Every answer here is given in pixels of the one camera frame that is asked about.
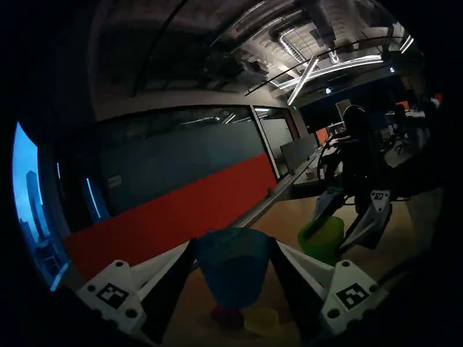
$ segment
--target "blue cup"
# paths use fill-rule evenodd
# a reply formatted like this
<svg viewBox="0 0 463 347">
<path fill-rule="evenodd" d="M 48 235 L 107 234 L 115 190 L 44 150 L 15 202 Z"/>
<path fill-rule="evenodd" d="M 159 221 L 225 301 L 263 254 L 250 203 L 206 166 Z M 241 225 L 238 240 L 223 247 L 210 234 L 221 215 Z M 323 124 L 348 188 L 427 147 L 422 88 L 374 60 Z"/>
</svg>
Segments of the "blue cup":
<svg viewBox="0 0 463 347">
<path fill-rule="evenodd" d="M 228 228 L 198 239 L 196 259 L 222 306 L 242 308 L 259 297 L 270 258 L 270 239 L 260 231 Z"/>
</svg>

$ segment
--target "skyscraper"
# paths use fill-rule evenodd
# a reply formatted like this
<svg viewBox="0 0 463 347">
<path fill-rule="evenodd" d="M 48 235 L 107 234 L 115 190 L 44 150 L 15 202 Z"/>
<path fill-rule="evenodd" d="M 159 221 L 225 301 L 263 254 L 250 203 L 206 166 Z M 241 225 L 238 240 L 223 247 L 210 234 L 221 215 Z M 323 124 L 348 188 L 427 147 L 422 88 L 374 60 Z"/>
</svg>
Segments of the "skyscraper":
<svg viewBox="0 0 463 347">
<path fill-rule="evenodd" d="M 34 237 L 32 236 L 32 231 L 31 227 L 29 226 L 29 223 L 23 221 L 22 219 L 19 219 L 19 224 L 21 225 L 21 230 L 23 231 L 24 234 L 24 239 L 29 246 L 30 250 L 32 252 L 35 251 L 35 248 L 37 247 L 37 243 L 34 240 Z"/>
<path fill-rule="evenodd" d="M 39 234 L 39 242 L 43 241 L 48 235 L 47 222 L 45 215 L 43 214 L 42 204 L 40 201 L 39 194 L 39 182 L 37 180 L 37 174 L 34 171 L 29 171 L 26 176 L 27 193 L 29 195 L 29 203 L 31 204 L 32 217 L 34 218 L 34 224 Z"/>
</svg>

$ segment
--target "orange panel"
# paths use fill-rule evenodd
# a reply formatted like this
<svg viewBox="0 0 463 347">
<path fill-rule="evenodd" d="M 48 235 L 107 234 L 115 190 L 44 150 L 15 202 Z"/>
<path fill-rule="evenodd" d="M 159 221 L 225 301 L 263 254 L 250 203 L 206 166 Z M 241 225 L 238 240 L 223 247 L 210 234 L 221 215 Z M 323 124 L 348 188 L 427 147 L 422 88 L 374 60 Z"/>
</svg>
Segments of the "orange panel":
<svg viewBox="0 0 463 347">
<path fill-rule="evenodd" d="M 76 232 L 64 245 L 80 274 L 91 279 L 115 259 L 136 265 L 226 227 L 276 185 L 261 154 Z"/>
<path fill-rule="evenodd" d="M 328 140 L 328 132 L 326 131 L 326 128 L 320 129 L 316 131 L 318 142 L 320 143 L 320 146 L 323 145 L 326 140 Z"/>
<path fill-rule="evenodd" d="M 403 105 L 403 107 L 405 108 L 406 111 L 408 111 L 410 109 L 410 105 L 409 105 L 408 101 L 400 101 L 400 102 L 396 102 L 395 104 L 396 105 Z"/>
</svg>

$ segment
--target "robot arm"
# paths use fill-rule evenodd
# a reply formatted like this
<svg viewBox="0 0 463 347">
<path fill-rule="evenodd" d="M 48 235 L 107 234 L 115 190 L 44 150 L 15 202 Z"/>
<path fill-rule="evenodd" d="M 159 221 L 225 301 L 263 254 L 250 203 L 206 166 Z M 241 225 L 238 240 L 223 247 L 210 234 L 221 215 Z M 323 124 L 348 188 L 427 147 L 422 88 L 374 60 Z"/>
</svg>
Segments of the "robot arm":
<svg viewBox="0 0 463 347">
<path fill-rule="evenodd" d="M 270 243 L 270 258 L 303 342 L 342 333 L 387 295 L 348 260 L 332 267 L 274 238 Z M 195 244 L 191 239 L 133 267 L 115 260 L 77 295 L 122 332 L 159 346 L 192 269 Z"/>
</svg>

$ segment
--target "blue sky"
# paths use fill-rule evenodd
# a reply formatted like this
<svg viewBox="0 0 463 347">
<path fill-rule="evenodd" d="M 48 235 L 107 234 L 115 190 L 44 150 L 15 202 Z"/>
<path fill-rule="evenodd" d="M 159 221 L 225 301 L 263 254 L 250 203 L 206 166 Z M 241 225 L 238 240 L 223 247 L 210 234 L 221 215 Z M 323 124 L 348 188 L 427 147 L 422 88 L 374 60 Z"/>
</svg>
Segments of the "blue sky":
<svg viewBox="0 0 463 347">
<path fill-rule="evenodd" d="M 29 195 L 27 194 L 27 184 L 25 180 L 25 176 L 30 170 L 38 174 L 37 147 L 29 139 L 29 137 L 27 137 L 18 123 L 16 127 L 16 134 L 14 136 L 13 147 L 14 200 L 16 202 L 18 217 L 25 222 L 29 222 L 29 226 L 32 230 L 32 236 L 37 241 L 38 234 L 32 218 L 32 211 L 29 204 Z"/>
</svg>

